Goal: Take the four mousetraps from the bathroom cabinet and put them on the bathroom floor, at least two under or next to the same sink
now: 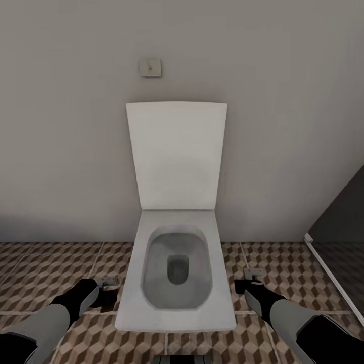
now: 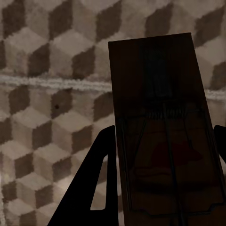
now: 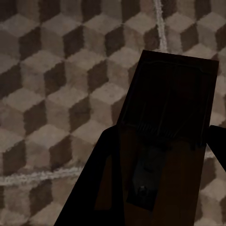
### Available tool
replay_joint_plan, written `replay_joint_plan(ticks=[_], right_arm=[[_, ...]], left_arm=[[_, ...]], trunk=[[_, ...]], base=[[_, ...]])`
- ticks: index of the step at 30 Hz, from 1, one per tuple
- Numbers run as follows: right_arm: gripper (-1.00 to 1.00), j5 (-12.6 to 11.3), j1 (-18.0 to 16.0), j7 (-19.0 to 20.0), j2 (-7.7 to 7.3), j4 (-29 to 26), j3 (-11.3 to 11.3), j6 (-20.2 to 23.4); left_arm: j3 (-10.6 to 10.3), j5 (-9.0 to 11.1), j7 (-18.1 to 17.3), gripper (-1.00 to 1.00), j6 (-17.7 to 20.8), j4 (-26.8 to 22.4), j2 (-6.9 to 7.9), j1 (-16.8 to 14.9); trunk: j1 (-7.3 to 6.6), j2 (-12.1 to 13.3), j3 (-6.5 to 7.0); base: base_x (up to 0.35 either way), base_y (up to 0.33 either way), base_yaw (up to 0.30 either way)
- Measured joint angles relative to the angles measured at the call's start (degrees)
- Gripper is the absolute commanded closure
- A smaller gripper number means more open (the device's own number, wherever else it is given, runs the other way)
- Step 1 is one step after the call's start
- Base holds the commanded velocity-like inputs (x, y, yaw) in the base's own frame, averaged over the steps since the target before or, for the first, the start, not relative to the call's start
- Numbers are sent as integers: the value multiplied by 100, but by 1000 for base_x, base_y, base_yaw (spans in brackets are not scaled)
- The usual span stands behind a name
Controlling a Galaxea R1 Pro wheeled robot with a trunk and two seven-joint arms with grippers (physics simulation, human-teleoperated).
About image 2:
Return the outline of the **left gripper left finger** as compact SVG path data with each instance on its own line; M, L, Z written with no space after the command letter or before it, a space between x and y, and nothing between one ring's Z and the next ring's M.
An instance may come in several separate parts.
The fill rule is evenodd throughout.
M48 226L119 226L115 135L114 125L99 132ZM105 209L90 210L106 156Z

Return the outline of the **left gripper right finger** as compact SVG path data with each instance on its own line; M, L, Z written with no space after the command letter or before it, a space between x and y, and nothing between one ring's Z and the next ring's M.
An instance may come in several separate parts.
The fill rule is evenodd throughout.
M218 153L226 163L226 127L217 125L215 126L213 131L218 148Z

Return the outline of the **mousetrap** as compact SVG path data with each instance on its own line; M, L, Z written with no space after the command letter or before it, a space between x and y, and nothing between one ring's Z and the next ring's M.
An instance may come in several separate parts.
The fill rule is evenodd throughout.
M226 182L188 33L108 42L125 226L226 226Z

